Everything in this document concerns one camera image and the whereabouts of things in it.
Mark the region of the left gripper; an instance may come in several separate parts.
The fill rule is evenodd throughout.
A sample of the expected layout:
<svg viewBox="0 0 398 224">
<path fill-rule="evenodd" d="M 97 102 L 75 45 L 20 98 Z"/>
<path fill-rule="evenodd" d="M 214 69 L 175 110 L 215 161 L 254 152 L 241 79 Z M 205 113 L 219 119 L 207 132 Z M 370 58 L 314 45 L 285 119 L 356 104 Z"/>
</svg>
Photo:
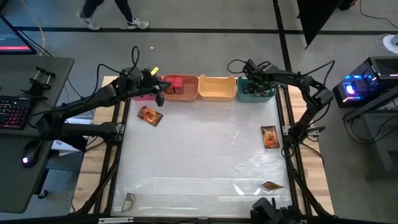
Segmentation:
<svg viewBox="0 0 398 224">
<path fill-rule="evenodd" d="M 121 91 L 125 92 L 127 96 L 154 94 L 157 106 L 163 106 L 165 98 L 160 91 L 166 91 L 170 87 L 170 82 L 160 82 L 151 71 L 150 68 L 141 70 L 138 67 L 123 69 L 120 74 Z"/>
</svg>

